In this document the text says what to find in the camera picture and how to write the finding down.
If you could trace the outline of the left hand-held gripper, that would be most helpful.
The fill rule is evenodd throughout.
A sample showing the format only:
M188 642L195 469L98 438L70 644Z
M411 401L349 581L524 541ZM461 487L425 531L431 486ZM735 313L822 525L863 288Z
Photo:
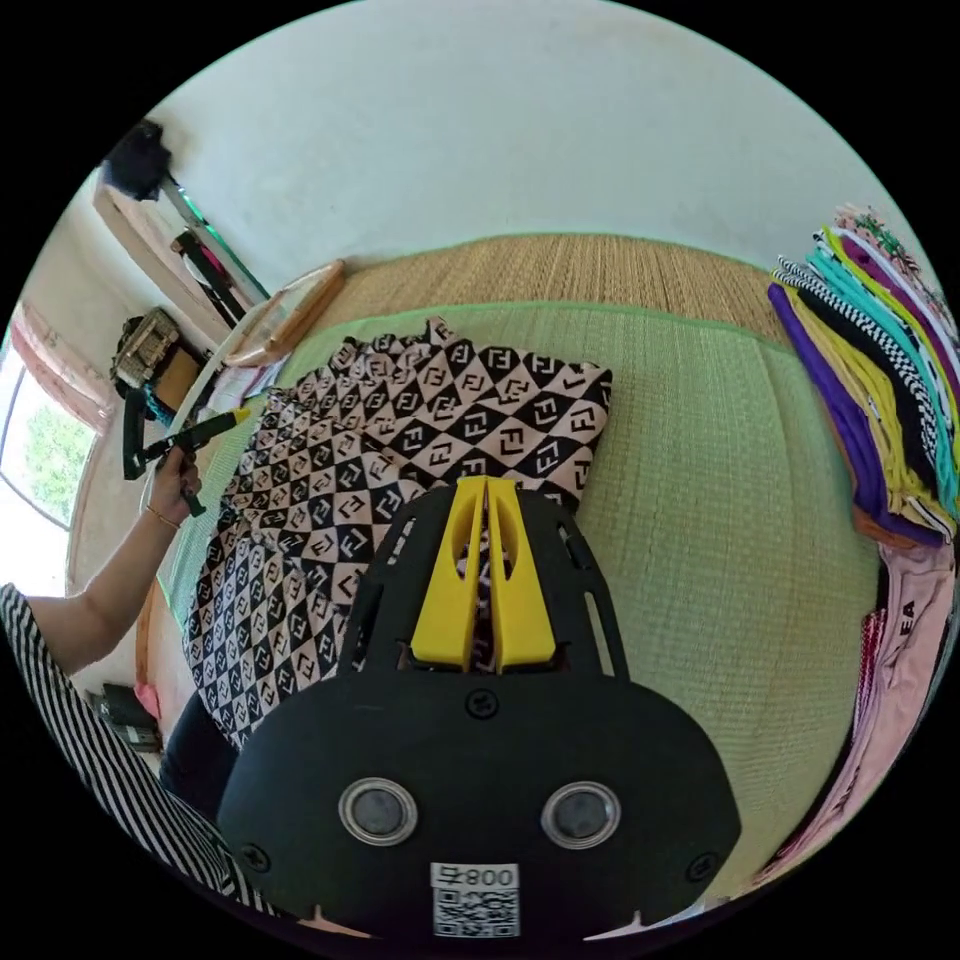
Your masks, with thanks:
M251 411L249 409L239 407L218 415L208 416L193 426L184 428L170 437L150 445L142 454L142 466L146 468L155 465L156 467L174 447L180 448L184 453L193 454L196 463L197 452L223 433L225 426L237 426L248 419L250 415ZM206 511L206 507L202 505L199 497L200 492L197 497L188 499L190 516L200 516Z

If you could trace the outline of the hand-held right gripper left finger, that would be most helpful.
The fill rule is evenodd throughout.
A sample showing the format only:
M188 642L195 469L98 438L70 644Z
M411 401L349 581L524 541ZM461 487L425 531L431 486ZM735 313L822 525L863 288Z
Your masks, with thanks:
M465 477L452 495L410 644L429 667L468 667L473 648L487 479Z

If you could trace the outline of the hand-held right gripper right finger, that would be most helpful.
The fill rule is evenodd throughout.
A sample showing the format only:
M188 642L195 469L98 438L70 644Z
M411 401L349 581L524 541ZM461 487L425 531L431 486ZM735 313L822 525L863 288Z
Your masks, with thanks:
M487 481L487 518L495 668L548 667L556 641L513 481Z

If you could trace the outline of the person's left hand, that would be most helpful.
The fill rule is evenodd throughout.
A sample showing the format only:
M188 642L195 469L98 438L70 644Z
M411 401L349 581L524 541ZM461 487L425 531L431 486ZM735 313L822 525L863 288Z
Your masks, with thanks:
M155 467L147 511L168 527L179 528L190 516L190 497L201 489L199 471L193 454L174 447Z

